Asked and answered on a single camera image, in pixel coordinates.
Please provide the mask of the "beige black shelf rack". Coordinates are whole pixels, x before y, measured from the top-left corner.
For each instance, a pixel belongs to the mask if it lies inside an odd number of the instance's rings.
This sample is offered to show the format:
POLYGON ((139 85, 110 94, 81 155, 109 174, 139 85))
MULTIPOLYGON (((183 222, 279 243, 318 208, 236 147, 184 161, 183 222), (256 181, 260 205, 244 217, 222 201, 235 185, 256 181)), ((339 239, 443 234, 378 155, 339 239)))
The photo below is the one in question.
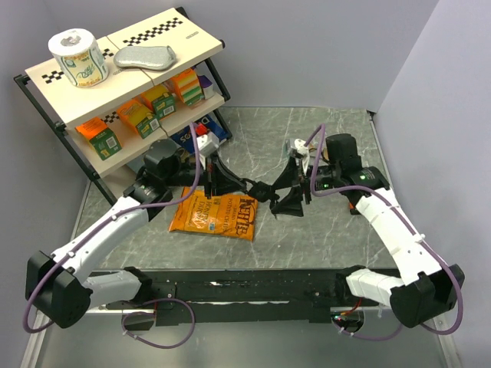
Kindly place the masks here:
POLYGON ((226 45, 189 20, 184 8, 170 8, 99 38, 97 43, 110 74, 104 82, 94 87, 72 86, 55 59, 26 69, 14 81, 85 176, 110 204, 115 203, 116 198, 133 182, 135 175, 127 164, 146 152, 153 141, 177 133, 188 123, 209 113, 225 130, 226 136, 232 136, 219 112, 230 95, 211 60, 226 45), (114 64, 117 50, 141 45, 169 45, 176 52, 177 63, 162 72, 124 70, 114 64), (116 110, 121 104, 201 63, 207 66, 213 79, 215 93, 211 98, 193 107, 178 103, 177 111, 145 139, 139 138, 119 120, 116 110), (121 152, 106 160, 102 160, 76 131, 78 126, 93 117, 100 117, 107 123, 123 144, 121 152))

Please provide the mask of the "right orange green box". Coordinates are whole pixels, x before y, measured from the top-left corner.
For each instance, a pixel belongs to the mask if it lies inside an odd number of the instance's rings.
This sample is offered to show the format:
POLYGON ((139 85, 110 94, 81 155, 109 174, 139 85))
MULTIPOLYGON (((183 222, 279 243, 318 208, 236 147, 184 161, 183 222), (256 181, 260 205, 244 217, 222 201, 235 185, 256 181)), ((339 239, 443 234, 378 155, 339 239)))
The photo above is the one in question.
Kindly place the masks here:
POLYGON ((141 103, 151 109, 158 120, 176 112, 176 100, 163 84, 158 84, 140 95, 141 103))

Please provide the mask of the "middle orange green box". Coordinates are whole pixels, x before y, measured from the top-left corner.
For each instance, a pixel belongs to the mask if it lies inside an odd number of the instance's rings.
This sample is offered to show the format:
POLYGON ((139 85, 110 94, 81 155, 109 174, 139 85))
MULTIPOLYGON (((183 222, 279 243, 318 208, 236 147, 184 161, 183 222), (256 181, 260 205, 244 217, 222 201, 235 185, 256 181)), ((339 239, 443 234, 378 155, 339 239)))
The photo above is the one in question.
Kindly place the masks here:
POLYGON ((156 115, 138 100, 127 101, 116 109, 116 113, 142 139, 160 128, 156 115))

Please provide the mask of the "black Kaijing padlock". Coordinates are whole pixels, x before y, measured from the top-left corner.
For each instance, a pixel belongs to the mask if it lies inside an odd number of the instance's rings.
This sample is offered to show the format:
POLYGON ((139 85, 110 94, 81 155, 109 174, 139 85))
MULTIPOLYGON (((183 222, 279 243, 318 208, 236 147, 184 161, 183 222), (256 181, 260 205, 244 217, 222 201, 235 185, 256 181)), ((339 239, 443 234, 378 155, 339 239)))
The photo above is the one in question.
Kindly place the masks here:
POLYGON ((262 181, 250 182, 251 188, 247 191, 247 195, 258 202, 264 203, 268 201, 277 201, 279 196, 275 193, 275 190, 269 184, 262 181))

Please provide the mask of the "colourful sponge pack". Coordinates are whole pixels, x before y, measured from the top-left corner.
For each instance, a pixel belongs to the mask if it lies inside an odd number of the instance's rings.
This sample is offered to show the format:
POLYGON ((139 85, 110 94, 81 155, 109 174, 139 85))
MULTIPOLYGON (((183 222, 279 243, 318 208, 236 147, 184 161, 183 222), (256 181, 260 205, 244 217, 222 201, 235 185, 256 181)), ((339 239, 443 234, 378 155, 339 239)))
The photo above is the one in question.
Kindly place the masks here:
POLYGON ((166 83, 168 88, 188 107, 204 99, 199 78, 192 68, 174 75, 166 83))

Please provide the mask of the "purple white small box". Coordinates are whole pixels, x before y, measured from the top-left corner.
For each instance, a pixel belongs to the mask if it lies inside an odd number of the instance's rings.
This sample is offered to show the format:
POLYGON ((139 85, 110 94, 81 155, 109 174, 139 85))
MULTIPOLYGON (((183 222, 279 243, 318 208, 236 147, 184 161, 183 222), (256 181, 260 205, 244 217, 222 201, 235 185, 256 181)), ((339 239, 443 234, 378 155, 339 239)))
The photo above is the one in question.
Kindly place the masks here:
POLYGON ((216 94, 213 82, 205 75, 199 75, 198 79, 203 91, 204 99, 208 100, 212 98, 216 94))

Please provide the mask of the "orange green box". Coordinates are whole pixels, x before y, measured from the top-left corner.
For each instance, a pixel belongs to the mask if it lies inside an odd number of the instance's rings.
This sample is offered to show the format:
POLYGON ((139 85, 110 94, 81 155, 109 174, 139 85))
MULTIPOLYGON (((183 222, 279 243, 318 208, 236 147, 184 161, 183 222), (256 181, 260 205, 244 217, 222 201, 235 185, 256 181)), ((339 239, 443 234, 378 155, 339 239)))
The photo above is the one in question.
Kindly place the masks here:
POLYGON ((122 149, 115 132, 100 117, 94 117, 75 129, 103 161, 122 149))
POLYGON ((116 113, 142 139, 160 128, 156 115, 138 100, 127 101, 116 109, 116 113))
POLYGON ((141 103, 151 109, 158 120, 176 112, 176 100, 163 84, 158 84, 140 95, 141 103))

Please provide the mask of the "orange Kettle chips bag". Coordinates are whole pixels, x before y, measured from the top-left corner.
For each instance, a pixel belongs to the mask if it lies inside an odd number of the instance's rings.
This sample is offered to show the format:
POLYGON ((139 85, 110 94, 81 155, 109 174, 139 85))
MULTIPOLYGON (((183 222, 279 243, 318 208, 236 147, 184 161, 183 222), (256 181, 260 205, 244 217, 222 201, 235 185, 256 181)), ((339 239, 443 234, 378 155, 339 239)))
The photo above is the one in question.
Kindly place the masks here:
POLYGON ((203 190, 183 189, 181 202, 170 223, 170 232, 194 232, 252 241, 258 201, 248 195, 228 194, 207 198, 203 190))

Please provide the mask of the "toilet paper roll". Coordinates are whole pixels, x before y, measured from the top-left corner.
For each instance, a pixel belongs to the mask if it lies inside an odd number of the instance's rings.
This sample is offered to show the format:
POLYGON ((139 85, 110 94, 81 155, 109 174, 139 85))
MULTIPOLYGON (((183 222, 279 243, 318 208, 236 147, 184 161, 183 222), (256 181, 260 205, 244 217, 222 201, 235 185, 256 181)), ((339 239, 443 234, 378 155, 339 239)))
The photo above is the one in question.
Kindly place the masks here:
POLYGON ((75 87, 93 87, 108 77, 104 56, 88 30, 72 28, 55 34, 48 41, 48 49, 75 87))

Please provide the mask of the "left orange green box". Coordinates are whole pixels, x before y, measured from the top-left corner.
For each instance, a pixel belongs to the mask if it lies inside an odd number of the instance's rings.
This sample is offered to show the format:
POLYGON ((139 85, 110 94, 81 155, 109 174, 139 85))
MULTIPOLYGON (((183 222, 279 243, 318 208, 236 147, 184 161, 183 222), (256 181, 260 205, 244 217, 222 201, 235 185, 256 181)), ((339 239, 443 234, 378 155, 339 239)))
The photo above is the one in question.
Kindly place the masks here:
POLYGON ((75 129, 103 161, 122 149, 115 132, 100 117, 94 117, 75 129))

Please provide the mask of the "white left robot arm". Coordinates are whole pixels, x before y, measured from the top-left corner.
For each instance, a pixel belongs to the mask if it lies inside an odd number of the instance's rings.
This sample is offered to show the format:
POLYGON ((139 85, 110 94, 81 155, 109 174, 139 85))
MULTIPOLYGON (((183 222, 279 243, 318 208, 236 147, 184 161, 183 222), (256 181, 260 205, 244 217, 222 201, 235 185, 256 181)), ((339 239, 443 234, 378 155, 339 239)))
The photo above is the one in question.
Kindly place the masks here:
POLYGON ((53 251, 32 255, 27 264, 25 297, 50 322, 67 328, 87 310, 116 301, 142 308, 150 303, 152 280, 129 267, 102 276, 92 271, 128 235, 175 205, 171 187, 203 186, 208 196, 246 191, 246 180, 229 170, 214 148, 200 137, 195 164, 182 163, 171 139, 157 140, 143 157, 135 182, 113 207, 84 233, 53 251))

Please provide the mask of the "orange black padlock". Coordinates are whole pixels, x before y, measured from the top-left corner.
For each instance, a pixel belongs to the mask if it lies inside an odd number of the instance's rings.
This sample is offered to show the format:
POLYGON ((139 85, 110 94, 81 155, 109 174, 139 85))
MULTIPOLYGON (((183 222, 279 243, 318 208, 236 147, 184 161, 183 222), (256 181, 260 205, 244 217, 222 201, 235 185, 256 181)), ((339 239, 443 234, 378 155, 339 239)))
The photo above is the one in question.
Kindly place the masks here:
POLYGON ((351 215, 360 215, 358 208, 353 202, 349 202, 349 211, 351 215))

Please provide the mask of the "blue Doritos bag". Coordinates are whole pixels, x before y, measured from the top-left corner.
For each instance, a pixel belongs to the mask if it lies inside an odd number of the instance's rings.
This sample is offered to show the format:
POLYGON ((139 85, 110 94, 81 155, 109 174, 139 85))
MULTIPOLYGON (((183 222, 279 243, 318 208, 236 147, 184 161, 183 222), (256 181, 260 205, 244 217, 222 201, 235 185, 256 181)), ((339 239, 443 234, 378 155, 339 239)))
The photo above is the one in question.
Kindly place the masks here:
MULTIPOLYGON (((227 138, 226 131, 209 115, 201 117, 199 120, 195 121, 196 124, 202 124, 208 130, 212 131, 219 139, 220 142, 227 138)), ((177 133, 171 136, 171 139, 184 148, 188 153, 194 154, 194 146, 189 131, 189 127, 186 126, 177 133)))

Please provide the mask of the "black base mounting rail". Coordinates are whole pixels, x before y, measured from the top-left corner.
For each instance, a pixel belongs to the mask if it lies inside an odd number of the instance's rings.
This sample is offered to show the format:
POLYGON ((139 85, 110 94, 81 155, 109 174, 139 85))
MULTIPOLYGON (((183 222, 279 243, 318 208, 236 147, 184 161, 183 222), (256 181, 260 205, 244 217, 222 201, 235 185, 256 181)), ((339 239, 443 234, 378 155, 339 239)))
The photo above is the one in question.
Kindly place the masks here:
POLYGON ((373 301, 351 296, 339 269, 153 270, 148 305, 116 301, 109 310, 154 311, 157 325, 306 320, 331 322, 331 312, 373 301))

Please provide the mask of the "silver glitter sponge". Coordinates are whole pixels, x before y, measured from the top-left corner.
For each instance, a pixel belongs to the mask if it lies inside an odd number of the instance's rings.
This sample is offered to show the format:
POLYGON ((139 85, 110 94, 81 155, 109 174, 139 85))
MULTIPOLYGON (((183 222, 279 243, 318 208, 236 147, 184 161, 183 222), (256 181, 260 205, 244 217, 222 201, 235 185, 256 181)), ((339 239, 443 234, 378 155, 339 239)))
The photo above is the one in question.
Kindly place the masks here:
POLYGON ((176 54, 170 46, 128 46, 114 55, 114 64, 122 68, 165 71, 176 62, 176 54))

